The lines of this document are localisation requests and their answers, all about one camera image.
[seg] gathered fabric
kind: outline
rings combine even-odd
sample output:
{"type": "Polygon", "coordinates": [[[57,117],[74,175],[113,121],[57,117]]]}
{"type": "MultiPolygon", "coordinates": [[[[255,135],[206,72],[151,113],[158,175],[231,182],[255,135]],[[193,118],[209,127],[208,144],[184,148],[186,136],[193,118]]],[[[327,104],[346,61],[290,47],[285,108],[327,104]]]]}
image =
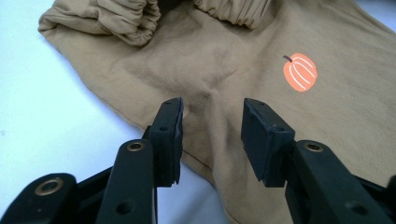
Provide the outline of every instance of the gathered fabric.
{"type": "Polygon", "coordinates": [[[58,24],[93,35],[115,35],[134,46],[145,45],[161,17],[157,0],[55,1],[41,17],[39,30],[58,24]]]}

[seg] tan fabric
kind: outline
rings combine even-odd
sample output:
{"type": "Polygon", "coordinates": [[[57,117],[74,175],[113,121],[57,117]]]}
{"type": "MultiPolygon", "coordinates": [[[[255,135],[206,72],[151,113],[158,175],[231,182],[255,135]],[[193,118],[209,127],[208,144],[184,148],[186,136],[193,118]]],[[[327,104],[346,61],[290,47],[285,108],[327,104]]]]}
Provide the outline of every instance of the tan fabric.
{"type": "MultiPolygon", "coordinates": [[[[68,14],[80,13],[77,5],[90,9],[67,4],[68,14]]],[[[185,2],[162,17],[141,48],[88,34],[90,19],[48,26],[54,9],[40,32],[132,124],[145,128],[161,102],[183,97],[182,159],[217,187],[230,222],[283,224],[291,223],[284,190],[259,183],[242,149],[244,98],[270,105],[297,140],[326,144],[352,173],[386,185],[396,174],[396,35],[351,0],[277,0],[267,7],[249,30],[185,2]],[[294,53],[316,66],[309,91],[285,78],[283,56],[294,53]]]]}
{"type": "Polygon", "coordinates": [[[89,34],[115,35],[141,46],[151,39],[160,16],[157,0],[60,0],[40,19],[40,29],[62,24],[89,34]]]}
{"type": "Polygon", "coordinates": [[[256,28],[261,22],[269,0],[194,0],[209,15],[232,24],[256,28]]]}

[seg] tan garment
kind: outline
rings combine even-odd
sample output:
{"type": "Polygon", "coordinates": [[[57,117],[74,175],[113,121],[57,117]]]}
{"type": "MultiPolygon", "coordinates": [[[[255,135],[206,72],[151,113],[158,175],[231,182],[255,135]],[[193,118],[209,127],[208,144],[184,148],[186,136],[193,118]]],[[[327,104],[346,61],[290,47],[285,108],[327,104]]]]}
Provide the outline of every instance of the tan garment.
{"type": "Polygon", "coordinates": [[[81,32],[91,29],[83,21],[70,27],[60,17],[48,26],[52,9],[39,30],[132,124],[147,127],[161,102],[182,97],[182,159],[216,186],[230,222],[283,224],[291,223],[284,190],[259,183],[242,148],[244,98],[271,106],[297,140],[326,144],[353,174],[386,185],[396,174],[396,35],[352,0],[267,7],[249,30],[184,2],[160,19],[144,47],[81,32]]]}

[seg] brass grommet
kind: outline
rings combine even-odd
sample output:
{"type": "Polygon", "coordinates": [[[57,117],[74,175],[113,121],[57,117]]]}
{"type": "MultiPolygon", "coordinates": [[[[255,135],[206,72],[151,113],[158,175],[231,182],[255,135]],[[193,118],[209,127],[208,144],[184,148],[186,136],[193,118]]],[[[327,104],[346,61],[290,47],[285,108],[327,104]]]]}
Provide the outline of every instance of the brass grommet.
{"type": "Polygon", "coordinates": [[[58,191],[63,185],[64,181],[59,177],[55,177],[38,185],[37,188],[35,188],[35,194],[38,196],[46,196],[58,191]]]}
{"type": "Polygon", "coordinates": [[[321,147],[315,143],[305,143],[304,147],[310,151],[313,151],[313,152],[322,152],[323,151],[323,147],[321,147]]]}
{"type": "Polygon", "coordinates": [[[129,144],[126,149],[128,149],[128,151],[132,151],[132,152],[136,152],[136,151],[140,151],[145,147],[145,145],[143,143],[140,142],[134,142],[129,144]]]}

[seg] white surface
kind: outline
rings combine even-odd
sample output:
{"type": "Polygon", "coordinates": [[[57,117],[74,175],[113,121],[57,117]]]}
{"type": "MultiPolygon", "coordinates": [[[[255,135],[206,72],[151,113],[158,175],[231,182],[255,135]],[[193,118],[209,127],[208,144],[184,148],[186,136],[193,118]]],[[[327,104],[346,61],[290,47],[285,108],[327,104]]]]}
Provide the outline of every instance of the white surface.
{"type": "MultiPolygon", "coordinates": [[[[396,30],[396,2],[359,4],[396,30]]],[[[0,3],[0,217],[21,190],[50,173],[78,182],[111,166],[140,138],[81,83],[37,29],[53,0],[0,3]]],[[[182,166],[179,186],[159,189],[160,223],[226,223],[212,186],[182,166]]]]}

